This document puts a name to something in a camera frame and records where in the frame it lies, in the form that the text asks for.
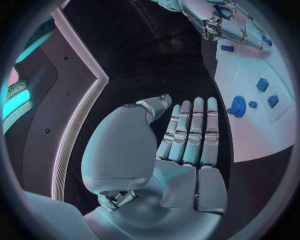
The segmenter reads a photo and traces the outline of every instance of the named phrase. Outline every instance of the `cyan light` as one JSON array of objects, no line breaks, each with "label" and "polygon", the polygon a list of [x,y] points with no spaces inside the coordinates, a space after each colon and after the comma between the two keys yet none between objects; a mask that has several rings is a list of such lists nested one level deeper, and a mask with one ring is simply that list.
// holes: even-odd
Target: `cyan light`
[{"label": "cyan light", "polygon": [[26,103],[30,99],[30,93],[28,90],[21,91],[14,97],[12,97],[8,102],[4,104],[3,107],[3,119],[5,119],[12,111]]}]

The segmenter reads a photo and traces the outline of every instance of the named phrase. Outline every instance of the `teal glowing light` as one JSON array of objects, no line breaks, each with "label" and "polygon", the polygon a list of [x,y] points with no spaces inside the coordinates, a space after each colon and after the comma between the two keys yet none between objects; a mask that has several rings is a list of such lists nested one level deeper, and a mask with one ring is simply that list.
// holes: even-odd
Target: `teal glowing light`
[{"label": "teal glowing light", "polygon": [[12,97],[8,102],[4,104],[3,107],[3,119],[5,119],[12,111],[26,103],[30,99],[30,93],[28,90],[21,91],[14,97]]}]

